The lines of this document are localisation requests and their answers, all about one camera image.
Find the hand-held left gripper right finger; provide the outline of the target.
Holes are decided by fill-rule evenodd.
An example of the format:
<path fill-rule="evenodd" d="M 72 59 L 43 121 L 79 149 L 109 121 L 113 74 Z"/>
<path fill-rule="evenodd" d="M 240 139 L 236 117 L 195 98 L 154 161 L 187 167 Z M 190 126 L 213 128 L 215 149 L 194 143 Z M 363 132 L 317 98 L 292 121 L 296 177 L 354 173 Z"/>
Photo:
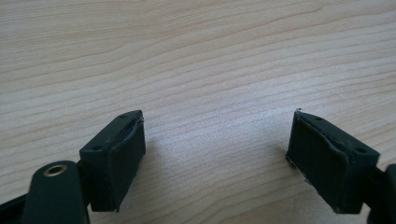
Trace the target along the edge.
<path fill-rule="evenodd" d="M 337 214 L 358 214 L 379 153 L 326 119 L 294 113 L 287 159 Z"/>

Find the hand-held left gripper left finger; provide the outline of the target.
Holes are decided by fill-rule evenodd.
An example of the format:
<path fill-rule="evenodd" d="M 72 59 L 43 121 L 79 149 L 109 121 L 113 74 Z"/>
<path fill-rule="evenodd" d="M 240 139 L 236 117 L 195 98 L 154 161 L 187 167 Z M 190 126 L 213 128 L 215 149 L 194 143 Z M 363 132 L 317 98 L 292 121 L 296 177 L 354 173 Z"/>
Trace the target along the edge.
<path fill-rule="evenodd" d="M 146 154 L 141 110 L 114 118 L 80 151 L 79 166 L 94 212 L 119 211 Z"/>

